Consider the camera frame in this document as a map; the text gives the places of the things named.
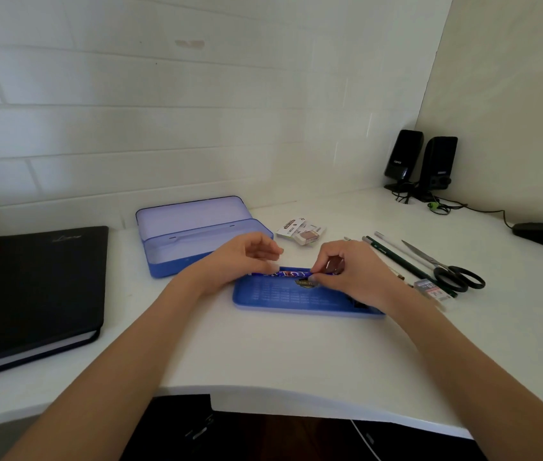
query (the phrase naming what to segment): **speaker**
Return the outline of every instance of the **speaker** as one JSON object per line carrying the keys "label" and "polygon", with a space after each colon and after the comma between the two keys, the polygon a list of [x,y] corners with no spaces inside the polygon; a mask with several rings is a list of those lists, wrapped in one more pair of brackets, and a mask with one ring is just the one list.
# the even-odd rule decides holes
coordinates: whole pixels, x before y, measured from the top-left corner
{"label": "speaker", "polygon": [[446,189],[451,183],[457,138],[438,136],[429,139],[423,154],[419,192]]}
{"label": "speaker", "polygon": [[391,152],[384,175],[398,181],[399,185],[410,179],[416,159],[423,146],[423,133],[402,129]]}

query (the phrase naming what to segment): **scissors blade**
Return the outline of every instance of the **scissors blade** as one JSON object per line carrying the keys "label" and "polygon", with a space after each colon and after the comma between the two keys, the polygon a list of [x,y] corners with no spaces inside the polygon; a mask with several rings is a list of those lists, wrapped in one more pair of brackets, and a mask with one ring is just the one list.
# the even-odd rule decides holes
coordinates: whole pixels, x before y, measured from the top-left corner
{"label": "scissors blade", "polygon": [[428,261],[429,263],[433,263],[434,265],[438,265],[438,261],[433,258],[433,257],[429,257],[429,255],[427,255],[426,253],[424,253],[423,251],[420,251],[419,249],[417,249],[416,247],[414,247],[412,244],[408,244],[406,241],[404,241],[402,239],[402,242],[412,251],[414,252],[414,254],[418,255],[419,257],[421,257],[421,259],[425,259],[426,261]]}

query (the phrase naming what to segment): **notebook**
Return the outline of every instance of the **notebook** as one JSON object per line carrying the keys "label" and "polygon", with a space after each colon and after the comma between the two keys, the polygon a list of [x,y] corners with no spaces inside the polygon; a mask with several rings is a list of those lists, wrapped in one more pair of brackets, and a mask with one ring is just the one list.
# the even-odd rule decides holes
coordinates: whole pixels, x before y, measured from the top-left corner
{"label": "notebook", "polygon": [[0,237],[0,371],[98,338],[108,232]]}

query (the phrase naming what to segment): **hand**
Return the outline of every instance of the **hand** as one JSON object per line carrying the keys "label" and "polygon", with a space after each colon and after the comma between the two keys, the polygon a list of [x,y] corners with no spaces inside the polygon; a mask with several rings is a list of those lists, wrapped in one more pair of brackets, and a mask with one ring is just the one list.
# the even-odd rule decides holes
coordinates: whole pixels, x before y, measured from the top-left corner
{"label": "hand", "polygon": [[246,233],[221,245],[178,276],[192,275],[202,286],[202,292],[211,294],[248,273],[270,275],[277,272],[278,266],[269,261],[278,260],[283,252],[284,249],[268,236],[259,232]]}
{"label": "hand", "polygon": [[414,293],[363,241],[324,243],[311,271],[316,275],[310,278],[322,286],[342,291],[384,313],[392,311],[398,294]]}

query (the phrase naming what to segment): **white desk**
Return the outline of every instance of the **white desk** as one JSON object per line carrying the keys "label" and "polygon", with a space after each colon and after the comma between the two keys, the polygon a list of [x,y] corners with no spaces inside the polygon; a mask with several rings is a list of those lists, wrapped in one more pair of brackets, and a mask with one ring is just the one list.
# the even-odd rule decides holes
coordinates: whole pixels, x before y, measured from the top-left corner
{"label": "white desk", "polygon": [[[328,226],[324,240],[380,231],[480,274],[487,287],[445,302],[447,316],[543,400],[543,246],[513,236],[494,217],[468,210],[436,216],[418,202],[398,204],[384,189],[260,208],[252,215],[272,230],[287,217],[310,217]],[[317,247],[279,243],[283,265],[309,267],[316,258]],[[1,372],[0,422],[44,410],[166,283],[150,277],[136,230],[111,232],[101,336]],[[387,420],[468,436],[391,319],[242,311],[231,293],[227,287],[195,313],[159,395],[211,393],[219,410]]]}

